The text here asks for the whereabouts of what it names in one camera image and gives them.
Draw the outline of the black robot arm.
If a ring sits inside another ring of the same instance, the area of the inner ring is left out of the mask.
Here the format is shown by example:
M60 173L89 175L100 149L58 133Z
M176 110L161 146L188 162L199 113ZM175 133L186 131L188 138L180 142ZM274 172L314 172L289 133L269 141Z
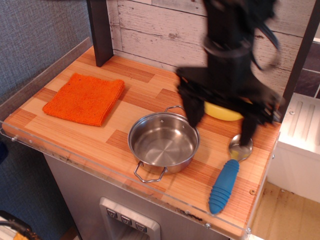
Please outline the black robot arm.
M265 22L274 16L272 0L206 0L205 67L179 67L177 87L189 124L197 126L209 102L243 115L239 144L247 146L258 125L278 118L281 97L253 74L255 30L279 42Z

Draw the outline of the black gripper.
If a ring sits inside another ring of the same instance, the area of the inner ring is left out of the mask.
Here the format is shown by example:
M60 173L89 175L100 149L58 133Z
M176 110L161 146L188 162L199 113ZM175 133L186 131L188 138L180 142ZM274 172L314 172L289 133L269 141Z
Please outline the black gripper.
M247 146L258 123L280 119L277 106L282 98L252 73L250 42L241 41L239 47L225 49L206 37L203 47L206 67L183 66L176 70L187 120L195 128L205 114L205 102L238 112L244 116L240 146Z

